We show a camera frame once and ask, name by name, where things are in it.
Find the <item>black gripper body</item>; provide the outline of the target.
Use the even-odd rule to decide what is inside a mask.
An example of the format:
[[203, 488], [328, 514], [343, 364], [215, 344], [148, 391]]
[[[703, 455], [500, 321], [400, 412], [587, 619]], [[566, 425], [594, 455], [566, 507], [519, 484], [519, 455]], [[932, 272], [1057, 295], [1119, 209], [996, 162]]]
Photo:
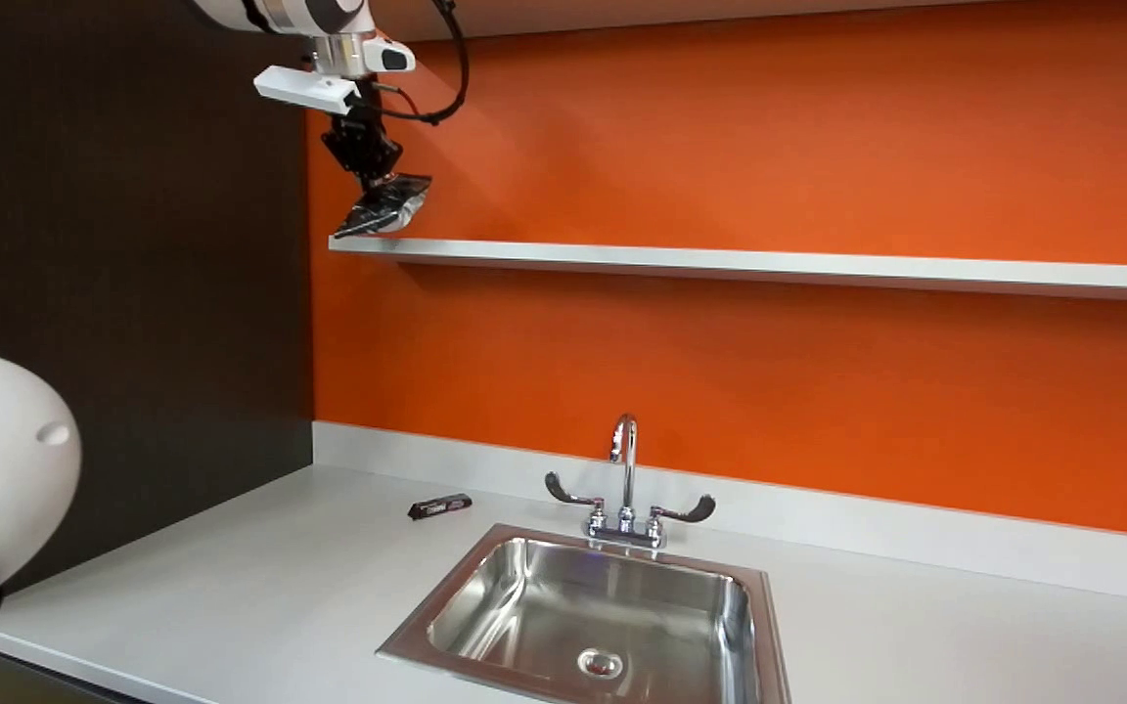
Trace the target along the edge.
[[356, 81], [356, 98], [328, 121], [322, 145], [333, 162], [358, 181], [365, 190], [380, 189], [401, 155], [401, 145], [383, 128], [383, 98], [371, 77]]

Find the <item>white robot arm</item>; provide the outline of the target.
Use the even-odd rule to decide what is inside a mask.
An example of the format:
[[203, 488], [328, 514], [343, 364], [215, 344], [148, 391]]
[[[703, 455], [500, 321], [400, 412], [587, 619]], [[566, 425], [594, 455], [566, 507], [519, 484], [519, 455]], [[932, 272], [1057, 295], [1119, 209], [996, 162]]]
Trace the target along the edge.
[[[333, 117], [323, 147], [358, 181], [343, 236], [401, 231], [426, 198], [426, 176], [396, 176], [400, 145], [383, 128], [375, 77], [410, 74], [416, 52], [375, 26], [371, 0], [193, 0], [221, 33], [314, 44], [314, 65], [266, 65], [253, 93]], [[0, 356], [0, 601], [62, 524], [80, 473], [80, 434], [65, 399]]]

